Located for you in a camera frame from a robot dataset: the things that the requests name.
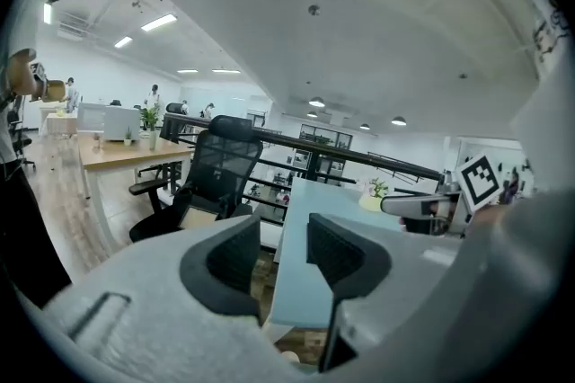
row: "ceiling light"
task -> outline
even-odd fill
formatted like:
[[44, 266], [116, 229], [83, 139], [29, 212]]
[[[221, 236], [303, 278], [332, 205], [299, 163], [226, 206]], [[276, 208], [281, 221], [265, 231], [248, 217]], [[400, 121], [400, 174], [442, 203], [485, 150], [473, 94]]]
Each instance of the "ceiling light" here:
[[132, 39], [129, 36], [126, 36], [125, 38], [122, 38], [121, 40], [119, 40], [116, 44], [114, 44], [114, 48], [123, 48], [124, 46], [126, 46], [126, 44], [129, 44], [132, 41]]
[[50, 4], [44, 5], [44, 23], [48, 25], [52, 23], [52, 6]]
[[322, 97], [314, 97], [312, 100], [309, 101], [309, 104], [312, 106], [317, 106], [319, 108], [323, 108], [325, 106]]
[[160, 17], [159, 19], [154, 20], [153, 22], [150, 22], [147, 25], [144, 25], [142, 27], [142, 30], [150, 31], [150, 30], [153, 30], [154, 28], [161, 27], [162, 25], [166, 25], [167, 23], [175, 22], [177, 20], [178, 19], [176, 19], [175, 16], [168, 13], [164, 17]]
[[392, 124], [396, 126], [407, 126], [407, 122], [405, 122], [405, 118], [402, 116], [395, 116], [394, 120], [392, 120]]

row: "white ceiling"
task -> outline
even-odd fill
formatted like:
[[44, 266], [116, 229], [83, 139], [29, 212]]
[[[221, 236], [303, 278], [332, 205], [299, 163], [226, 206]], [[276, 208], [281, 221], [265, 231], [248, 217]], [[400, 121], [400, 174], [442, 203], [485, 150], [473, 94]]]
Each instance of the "white ceiling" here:
[[[142, 25], [168, 13], [176, 15], [178, 21], [150, 32], [140, 30]], [[241, 68], [170, 0], [60, 0], [54, 5], [54, 16], [54, 33], [59, 22], [72, 25], [84, 34], [87, 45], [153, 67], [183, 83], [250, 81], [245, 72], [240, 75], [211, 72], [214, 68]], [[133, 41], [115, 49], [114, 44], [127, 35]], [[199, 72], [177, 73], [179, 69], [191, 68]]]
[[[320, 95], [320, 120], [345, 112], [352, 129], [368, 122], [374, 133], [396, 131], [390, 120], [402, 115], [405, 131], [510, 137], [510, 119], [536, 87], [529, 0], [172, 1], [296, 116]], [[106, 14], [110, 29], [117, 22], [119, 35], [128, 32], [122, 18], [131, 12]], [[170, 48], [171, 36], [138, 46]]]

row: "light blue desk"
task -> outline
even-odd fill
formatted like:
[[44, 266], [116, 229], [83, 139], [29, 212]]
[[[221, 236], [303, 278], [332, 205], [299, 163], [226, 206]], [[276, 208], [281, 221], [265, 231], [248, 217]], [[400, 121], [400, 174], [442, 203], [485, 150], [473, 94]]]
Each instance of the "light blue desk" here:
[[327, 328], [332, 312], [332, 291], [318, 267], [305, 262], [310, 213], [331, 214], [400, 231], [399, 218], [370, 212], [358, 204], [359, 191], [294, 179], [284, 221], [279, 271], [264, 332], [276, 342], [292, 327]]

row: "metal railing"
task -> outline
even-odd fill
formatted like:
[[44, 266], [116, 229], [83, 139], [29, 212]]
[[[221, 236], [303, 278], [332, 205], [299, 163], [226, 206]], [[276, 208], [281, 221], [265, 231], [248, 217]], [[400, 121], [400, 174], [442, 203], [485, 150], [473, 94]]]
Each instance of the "metal railing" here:
[[[162, 128], [161, 136], [168, 140], [171, 140], [175, 143], [185, 143], [193, 147], [196, 144], [196, 136], [198, 133], [190, 133], [190, 129], [186, 128], [186, 126], [194, 126], [202, 129], [207, 129], [209, 125], [209, 120], [204, 118], [191, 118], [189, 116], [184, 116], [180, 114], [174, 113], [166, 113], [164, 115], [164, 125]], [[432, 169], [428, 169], [426, 167], [421, 167], [419, 165], [414, 165], [410, 163], [406, 163], [405, 161], [393, 159], [387, 156], [380, 156], [373, 153], [359, 153], [357, 151], [352, 151], [348, 149], [341, 149], [337, 147], [329, 147], [327, 145], [314, 143], [309, 140], [303, 140], [301, 138], [292, 138], [287, 137], [284, 135], [279, 134], [277, 131], [272, 131], [269, 129], [260, 129], [260, 128], [253, 128], [253, 135], [263, 143], [269, 143], [271, 145], [279, 145], [283, 147], [291, 147], [295, 149], [300, 149], [307, 151], [310, 154], [309, 161], [307, 162], [307, 167], [295, 167], [289, 164], [282, 164], [277, 163], [275, 161], [270, 161], [267, 159], [260, 159], [258, 161], [259, 164], [262, 165], [269, 165], [272, 167], [277, 167], [280, 169], [287, 170], [294, 174], [294, 176], [303, 177], [306, 180], [313, 180], [317, 181], [318, 178], [324, 179], [326, 182], [328, 180], [335, 181], [337, 183], [356, 183], [353, 178], [349, 177], [341, 177], [336, 175], [324, 174], [318, 172], [319, 161], [321, 156], [328, 156], [330, 159], [339, 159], [342, 161], [350, 161], [362, 165], [369, 165], [375, 167], [379, 170], [384, 170], [389, 174], [396, 176], [397, 178], [402, 179], [401, 176], [409, 176], [415, 182], [418, 182], [419, 179], [425, 178], [430, 180], [439, 180], [440, 173], [434, 171]], [[237, 155], [241, 156], [242, 153], [240, 151], [237, 152]], [[173, 165], [170, 166], [170, 181], [171, 181], [171, 190], [174, 193], [177, 189], [176, 180], [178, 177], [178, 168], [175, 168]], [[290, 191], [291, 186], [290, 183], [281, 182], [279, 179], [274, 182], [270, 182], [267, 180], [262, 180], [261, 178], [250, 177], [249, 182], [258, 183], [263, 185], [264, 187], [269, 187], [270, 192], [276, 193], [276, 190], [281, 191]], [[421, 195], [425, 193], [420, 193], [417, 191], [411, 191], [407, 189], [395, 188], [396, 192], [411, 194], [411, 195]], [[270, 223], [274, 223], [277, 225], [281, 225], [283, 219], [286, 216], [286, 212], [288, 210], [288, 205], [278, 203], [271, 200], [263, 199], [259, 196], [254, 196], [250, 194], [243, 194], [243, 197], [246, 201], [254, 201], [258, 202], [261, 205], [269, 206], [273, 208], [272, 215], [275, 217], [275, 209], [281, 209], [282, 215], [280, 220], [269, 218], [265, 215], [260, 214], [260, 217], [264, 221], [268, 221]]]

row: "potted plant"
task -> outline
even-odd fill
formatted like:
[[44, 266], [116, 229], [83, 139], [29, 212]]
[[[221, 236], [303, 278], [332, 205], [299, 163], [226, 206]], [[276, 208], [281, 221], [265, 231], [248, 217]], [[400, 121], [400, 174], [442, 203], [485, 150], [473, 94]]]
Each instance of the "potted plant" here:
[[150, 149], [155, 149], [158, 137], [158, 133], [155, 131], [155, 125], [158, 122], [158, 107], [142, 110], [142, 121], [150, 129]]
[[359, 205], [372, 212], [379, 212], [381, 199], [389, 192], [389, 186], [379, 178], [371, 179], [367, 184], [367, 189], [359, 199]]
[[126, 130], [126, 135], [124, 136], [124, 145], [126, 145], [126, 147], [129, 147], [131, 144], [132, 144], [132, 130], [128, 128], [128, 130]]

